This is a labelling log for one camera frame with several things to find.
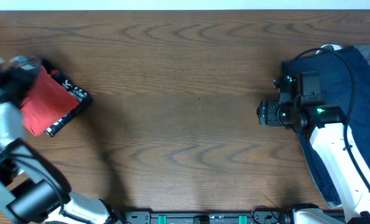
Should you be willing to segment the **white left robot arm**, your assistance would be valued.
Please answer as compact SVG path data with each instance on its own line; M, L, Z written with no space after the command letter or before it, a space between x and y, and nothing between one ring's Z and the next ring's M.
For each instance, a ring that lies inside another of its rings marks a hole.
M0 211L13 223L125 223L101 199L72 190L65 176L25 141L21 106L40 75L39 62L0 57Z

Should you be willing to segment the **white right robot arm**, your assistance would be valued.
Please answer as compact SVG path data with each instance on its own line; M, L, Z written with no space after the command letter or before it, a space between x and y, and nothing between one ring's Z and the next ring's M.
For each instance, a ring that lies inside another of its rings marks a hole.
M341 200L346 223L370 223L370 170L354 141L346 115L325 104L317 72L274 80L280 95L261 101L263 126L294 130L322 160Z

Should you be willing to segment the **red orange t-shirt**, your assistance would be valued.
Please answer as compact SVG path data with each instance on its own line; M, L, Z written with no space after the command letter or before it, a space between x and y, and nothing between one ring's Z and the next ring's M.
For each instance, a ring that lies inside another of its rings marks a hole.
M22 102L23 125L39 136L78 105L76 98L41 66L39 76Z

